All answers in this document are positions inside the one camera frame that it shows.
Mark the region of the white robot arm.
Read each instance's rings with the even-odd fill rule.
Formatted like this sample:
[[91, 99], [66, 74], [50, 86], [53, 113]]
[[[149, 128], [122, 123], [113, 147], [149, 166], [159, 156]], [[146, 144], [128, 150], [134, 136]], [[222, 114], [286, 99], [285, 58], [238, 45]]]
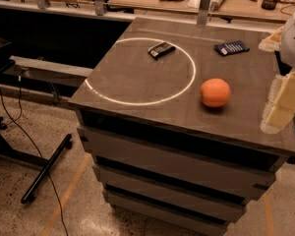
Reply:
[[274, 77], [262, 115], [261, 130], [266, 134], [276, 134], [295, 116], [295, 13], [284, 27], [265, 38], [259, 49], [278, 50], [281, 61], [292, 68], [287, 75]]

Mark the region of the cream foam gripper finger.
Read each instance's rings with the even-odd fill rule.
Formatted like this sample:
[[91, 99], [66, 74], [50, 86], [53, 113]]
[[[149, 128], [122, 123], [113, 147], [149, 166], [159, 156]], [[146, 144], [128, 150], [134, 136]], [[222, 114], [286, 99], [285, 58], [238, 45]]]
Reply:
[[277, 134], [295, 116], [295, 68], [285, 76], [276, 75], [271, 83], [260, 128]]
[[271, 33], [268, 37], [260, 42], [259, 49], [265, 52], [279, 51], [282, 32], [283, 27], [280, 27]]

